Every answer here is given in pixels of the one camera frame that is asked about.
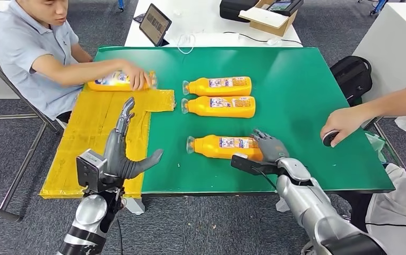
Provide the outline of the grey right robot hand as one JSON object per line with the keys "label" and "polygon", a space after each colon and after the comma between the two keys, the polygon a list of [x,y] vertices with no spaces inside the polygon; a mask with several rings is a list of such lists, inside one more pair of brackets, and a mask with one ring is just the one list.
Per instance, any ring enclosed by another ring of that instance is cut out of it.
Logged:
{"label": "grey right robot hand", "polygon": [[275,163],[281,158],[288,158],[289,152],[283,142],[259,129],[254,129],[252,138],[258,143],[263,155],[262,161]]}

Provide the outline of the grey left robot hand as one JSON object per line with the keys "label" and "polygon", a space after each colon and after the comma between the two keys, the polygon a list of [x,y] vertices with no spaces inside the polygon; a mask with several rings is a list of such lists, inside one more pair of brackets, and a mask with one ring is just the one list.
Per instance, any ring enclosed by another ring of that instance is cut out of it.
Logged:
{"label": "grey left robot hand", "polygon": [[135,100],[130,97],[124,103],[116,125],[109,134],[104,151],[104,157],[108,162],[106,176],[124,180],[134,179],[158,164],[162,158],[163,149],[157,149],[151,156],[140,161],[133,161],[126,156],[126,135],[130,120],[134,116],[131,113],[134,106]]}

